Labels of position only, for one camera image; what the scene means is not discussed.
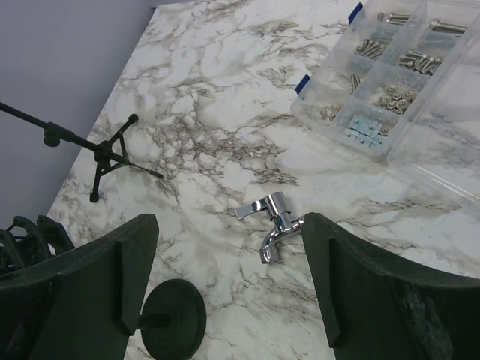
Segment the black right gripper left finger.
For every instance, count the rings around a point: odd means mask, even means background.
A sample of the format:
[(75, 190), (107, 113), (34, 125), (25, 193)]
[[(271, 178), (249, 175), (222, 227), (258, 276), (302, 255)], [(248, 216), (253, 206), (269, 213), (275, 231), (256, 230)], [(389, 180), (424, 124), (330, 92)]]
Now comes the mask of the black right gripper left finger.
[(73, 250), (1, 276), (2, 359), (123, 359), (158, 240), (141, 214)]

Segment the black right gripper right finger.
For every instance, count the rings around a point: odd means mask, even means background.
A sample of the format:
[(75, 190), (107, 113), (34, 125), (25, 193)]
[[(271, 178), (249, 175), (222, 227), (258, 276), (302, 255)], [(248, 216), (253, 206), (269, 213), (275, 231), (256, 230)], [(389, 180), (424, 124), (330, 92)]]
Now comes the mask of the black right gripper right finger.
[(479, 280), (371, 244), (319, 213), (301, 230), (336, 359), (477, 359)]

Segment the black clip round base stand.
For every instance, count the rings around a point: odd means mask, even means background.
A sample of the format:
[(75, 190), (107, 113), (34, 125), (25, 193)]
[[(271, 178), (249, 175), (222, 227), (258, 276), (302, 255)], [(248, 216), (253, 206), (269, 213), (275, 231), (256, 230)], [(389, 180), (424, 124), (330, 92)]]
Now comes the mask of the black clip round base stand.
[(206, 306), (188, 280), (169, 279), (148, 295), (137, 328), (153, 359), (190, 359), (206, 331)]

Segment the black shock mount round stand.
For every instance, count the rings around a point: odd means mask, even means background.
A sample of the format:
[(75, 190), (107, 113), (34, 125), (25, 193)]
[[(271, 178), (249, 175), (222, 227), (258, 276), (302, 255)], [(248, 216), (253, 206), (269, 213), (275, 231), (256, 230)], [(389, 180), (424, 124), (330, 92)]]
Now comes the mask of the black shock mount round stand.
[(16, 216), (7, 229), (1, 230), (1, 276), (73, 249), (74, 243), (59, 222), (43, 215), (35, 223)]

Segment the black tripod microphone stand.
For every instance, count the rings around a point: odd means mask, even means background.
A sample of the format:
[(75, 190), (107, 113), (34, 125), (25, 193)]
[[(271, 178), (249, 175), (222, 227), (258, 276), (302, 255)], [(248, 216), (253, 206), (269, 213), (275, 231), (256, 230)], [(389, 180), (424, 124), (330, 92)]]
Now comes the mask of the black tripod microphone stand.
[(18, 109), (8, 106), (5, 103), (1, 103), (1, 111), (18, 119), (22, 119), (29, 124), (42, 128), (43, 143), (50, 148), (58, 147), (61, 141), (65, 141), (67, 143), (74, 143), (81, 148), (88, 149), (89, 151), (93, 152), (94, 161), (97, 165), (94, 174), (93, 188), (89, 197), (89, 201), (91, 203), (96, 203), (100, 199), (99, 187), (101, 178), (121, 167), (133, 167), (142, 172), (148, 173), (157, 179), (164, 178), (164, 176), (159, 172), (156, 172), (152, 169), (146, 169), (145, 167), (131, 162), (128, 157), (124, 133), (130, 126), (139, 121), (139, 117), (135, 113), (128, 117), (128, 120), (117, 132), (115, 132), (110, 139), (95, 144), (87, 139), (83, 139), (64, 127), (52, 122), (42, 121), (39, 118), (35, 118), (32, 115), (19, 111)]

